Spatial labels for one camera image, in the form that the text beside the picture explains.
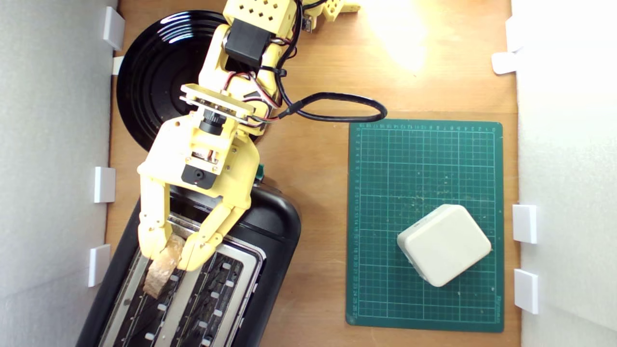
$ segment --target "black plate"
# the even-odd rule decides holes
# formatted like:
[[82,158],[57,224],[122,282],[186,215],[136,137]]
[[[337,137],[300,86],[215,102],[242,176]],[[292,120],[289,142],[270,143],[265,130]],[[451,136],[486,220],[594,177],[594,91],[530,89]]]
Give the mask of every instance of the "black plate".
[[[216,12],[179,12],[145,29],[127,50],[118,73],[118,109],[146,151],[165,121],[196,109],[180,100],[180,86],[197,83],[212,35],[223,23]],[[232,59],[225,68],[248,69]]]

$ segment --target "white plastic block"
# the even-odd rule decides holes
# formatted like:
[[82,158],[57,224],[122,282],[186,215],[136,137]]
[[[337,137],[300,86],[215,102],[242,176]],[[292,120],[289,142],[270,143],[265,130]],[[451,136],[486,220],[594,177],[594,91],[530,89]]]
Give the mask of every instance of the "white plastic block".
[[120,73],[120,66],[122,65],[123,60],[124,60],[124,56],[114,57],[114,66],[112,67],[112,76],[117,76]]
[[105,26],[103,28],[103,39],[109,43],[116,51],[122,49],[124,41],[124,18],[107,6],[105,10]]
[[109,267],[111,254],[111,245],[102,245],[90,249],[88,287],[94,287],[103,281],[105,272],[107,272]]
[[94,168],[94,202],[112,203],[115,201],[115,169],[111,167]]
[[493,53],[491,56],[493,71],[497,75],[503,75],[516,71],[516,54],[512,52]]
[[521,269],[514,270],[514,304],[538,314],[538,276]]
[[512,229],[514,240],[536,244],[537,222],[534,205],[512,205]]
[[491,242],[461,205],[441,205],[397,237],[419,275],[443,286],[490,253]]

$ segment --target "white clip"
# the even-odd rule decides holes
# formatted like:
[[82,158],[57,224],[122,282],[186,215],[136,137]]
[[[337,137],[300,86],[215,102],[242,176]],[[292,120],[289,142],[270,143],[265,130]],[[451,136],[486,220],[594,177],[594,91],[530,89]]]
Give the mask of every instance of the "white clip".
[[512,205],[512,234],[516,241],[538,243],[535,206]]
[[103,39],[116,51],[122,49],[122,43],[124,42],[124,25],[124,18],[122,18],[113,7],[107,6],[105,10]]
[[120,73],[120,66],[122,65],[123,60],[124,60],[124,56],[114,57],[114,66],[112,67],[112,76],[117,76]]
[[514,305],[538,314],[538,275],[514,269]]
[[512,52],[493,53],[491,62],[497,75],[516,71],[516,54]]
[[514,72],[518,68],[516,52],[527,40],[525,23],[519,16],[513,15],[505,21],[505,38],[508,51],[494,53],[491,57],[493,71],[497,75]]

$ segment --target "grid lines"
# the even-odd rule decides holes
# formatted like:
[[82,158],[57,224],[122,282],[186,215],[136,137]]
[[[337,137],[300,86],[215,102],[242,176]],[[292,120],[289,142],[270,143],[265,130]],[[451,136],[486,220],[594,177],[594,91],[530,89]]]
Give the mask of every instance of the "grid lines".
[[[347,321],[503,330],[502,128],[383,120],[350,126]],[[427,284],[396,236],[441,204],[465,206],[491,253],[446,286]]]

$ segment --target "white box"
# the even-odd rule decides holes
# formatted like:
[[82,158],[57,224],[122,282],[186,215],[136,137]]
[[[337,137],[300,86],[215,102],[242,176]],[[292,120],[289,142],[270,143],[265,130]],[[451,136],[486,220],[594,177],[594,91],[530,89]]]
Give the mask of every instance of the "white box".
[[397,237],[419,275],[444,286],[490,253],[491,242],[461,205],[441,205]]

